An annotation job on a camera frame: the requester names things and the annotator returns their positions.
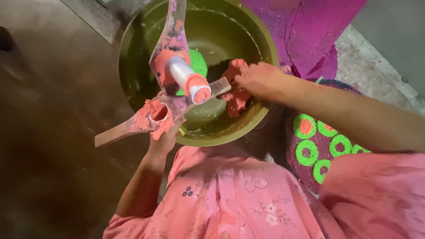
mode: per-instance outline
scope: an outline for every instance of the bowl rim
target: bowl rim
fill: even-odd
[[[272,64],[276,67],[279,67],[278,51],[277,51],[275,42],[274,42],[269,30],[267,29],[266,25],[264,24],[264,22],[250,8],[241,4],[239,0],[223,0],[223,1],[227,2],[228,4],[232,4],[235,7],[239,8],[242,12],[244,12],[246,15],[249,16],[249,18],[251,18],[253,20],[253,22],[256,24],[256,26],[259,28],[260,32],[262,33],[262,35],[266,39],[267,45],[269,46],[269,49],[270,49],[270,52],[271,52]],[[143,15],[149,14],[153,9],[164,4],[165,2],[168,2],[168,0],[158,2],[157,4],[150,7],[150,9],[148,9],[148,11],[146,11],[146,12],[143,12],[144,8],[138,10],[135,13],[135,15],[133,16],[133,18],[131,19],[131,21],[128,23],[127,27],[125,28],[125,31],[124,31],[122,38],[121,38],[120,47],[119,47],[118,71],[119,71],[120,81],[121,81],[122,77],[125,77],[123,75],[124,74],[123,64],[124,64],[125,60],[123,59],[123,54],[122,54],[122,52],[124,50],[123,49],[124,40],[126,39],[128,31],[130,30],[134,20],[140,14],[143,14]],[[265,115],[269,111],[269,108],[270,108],[269,102],[264,101],[264,100],[260,100],[258,98],[256,98],[256,100],[262,105],[260,111],[258,112],[257,115],[254,116],[254,118],[249,123],[247,123],[244,127],[240,128],[239,130],[232,132],[232,133],[230,133],[226,136],[223,136],[223,137],[220,137],[220,138],[215,138],[215,139],[201,139],[201,138],[189,139],[189,138],[184,138],[184,137],[177,137],[176,143],[179,143],[179,144],[182,144],[182,145],[195,146],[195,147],[210,147],[210,146],[222,145],[222,144],[231,142],[233,140],[236,140],[236,139],[242,137],[243,135],[250,132],[255,126],[257,126],[257,124],[260,123],[260,121],[265,117]]]

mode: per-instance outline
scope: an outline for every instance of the cylindrical plunger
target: cylindrical plunger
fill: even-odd
[[[171,76],[177,82],[177,84],[182,88],[186,95],[189,95],[192,102],[200,105],[205,102],[209,97],[202,100],[201,102],[198,100],[196,102],[195,95],[196,93],[209,92],[207,95],[211,95],[211,88],[205,78],[201,75],[196,74],[190,66],[188,66],[181,57],[172,57],[167,61],[167,68],[171,73]],[[194,80],[194,78],[201,78],[201,84],[191,84],[190,81]]]

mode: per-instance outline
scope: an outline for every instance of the green ring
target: green ring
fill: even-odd
[[[303,155],[303,149],[305,148],[310,150],[309,157],[305,157]],[[295,156],[297,157],[297,160],[301,165],[310,166],[319,157],[319,151],[317,150],[317,146],[315,145],[313,141],[303,140],[297,144],[297,147],[295,148]]]
[[[314,165],[313,165],[313,177],[314,179],[322,184],[323,180],[325,179],[325,174],[320,174],[320,169],[322,169],[322,167],[327,167],[328,170],[331,167],[331,161],[327,160],[327,159],[322,159],[317,161]]]
[[[303,134],[300,131],[300,123],[302,119],[306,119],[312,122],[313,129],[310,131],[309,134]],[[313,136],[316,133],[316,122],[313,119],[313,117],[306,115],[306,114],[299,114],[297,117],[295,117],[294,122],[292,124],[292,129],[294,130],[295,135],[300,139],[309,139],[311,136]]]
[[[339,144],[339,143],[342,143],[343,146],[344,146],[343,152],[337,151],[337,144]],[[329,144],[329,152],[331,153],[331,155],[334,158],[341,156],[343,154],[351,153],[351,142],[350,142],[350,140],[342,134],[335,136],[332,139],[331,143]]]
[[[357,154],[357,153],[359,153],[360,150],[363,151],[363,153],[371,153],[370,150],[367,150],[367,149],[363,148],[362,146],[360,146],[358,144],[355,144],[353,146],[353,148],[351,149],[351,153],[352,154]]]
[[[333,137],[335,135],[338,134],[338,131],[336,129],[329,131],[328,129],[326,129],[325,125],[323,124],[322,121],[317,121],[317,128],[319,129],[319,132],[326,137]]]

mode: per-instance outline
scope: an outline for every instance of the metal basin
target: metal basin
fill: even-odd
[[[160,91],[148,62],[164,27],[167,10],[167,0],[151,2],[132,19],[123,36],[119,74],[134,111]],[[184,27],[189,48],[197,48],[205,58],[209,82],[219,79],[232,59],[241,58],[248,64],[279,64],[276,47],[262,21],[236,1],[188,0]],[[185,115],[187,133],[178,137],[177,142],[191,146],[230,142],[253,129],[267,111],[268,104],[254,98],[240,117],[230,119],[226,102],[211,99]]]

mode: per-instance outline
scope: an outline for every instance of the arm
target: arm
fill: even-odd
[[[158,141],[150,137],[149,150],[119,200],[115,214],[121,217],[143,216],[156,208],[167,154],[176,144],[176,133],[183,120],[174,122]]]
[[[425,153],[425,119],[378,100],[285,75],[266,64],[235,80],[253,95],[284,103],[328,124],[373,152]]]

